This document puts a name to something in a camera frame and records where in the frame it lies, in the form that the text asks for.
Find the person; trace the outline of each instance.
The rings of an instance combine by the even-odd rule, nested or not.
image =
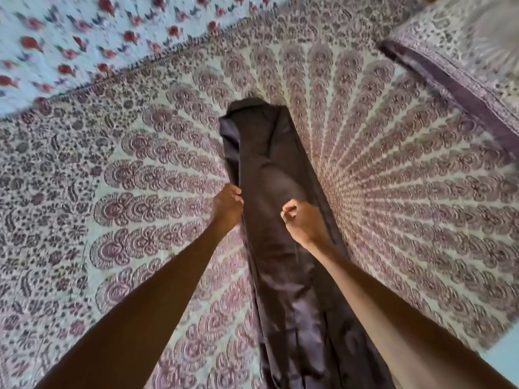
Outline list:
[[[217,245],[240,222],[240,194],[240,188],[225,185],[213,199],[204,232],[110,310],[36,388],[142,389]],[[293,239],[328,270],[404,388],[514,387],[449,332],[340,256],[317,207],[290,200],[281,217]]]

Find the mandala print bedsheet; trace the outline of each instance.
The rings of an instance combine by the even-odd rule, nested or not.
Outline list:
[[[2,121],[0,386],[34,386],[199,235],[228,180],[218,116],[250,94],[289,107],[353,260],[492,347],[518,314],[517,166],[375,50],[419,7],[311,0]],[[253,317],[235,230],[147,387],[261,387]]]

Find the fist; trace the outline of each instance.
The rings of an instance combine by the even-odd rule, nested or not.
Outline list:
[[[212,222],[225,234],[240,222],[243,213],[243,199],[240,194],[240,188],[225,184],[213,198]]]
[[[290,200],[284,204],[281,217],[292,238],[307,250],[331,243],[319,208],[308,202]]]

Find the dark brown garment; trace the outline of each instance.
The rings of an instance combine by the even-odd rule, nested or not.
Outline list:
[[[345,257],[346,245],[286,107],[258,98],[230,105],[220,119],[243,221],[259,318],[262,370],[269,389],[394,388],[389,370],[321,264],[292,240],[284,203],[321,209]]]

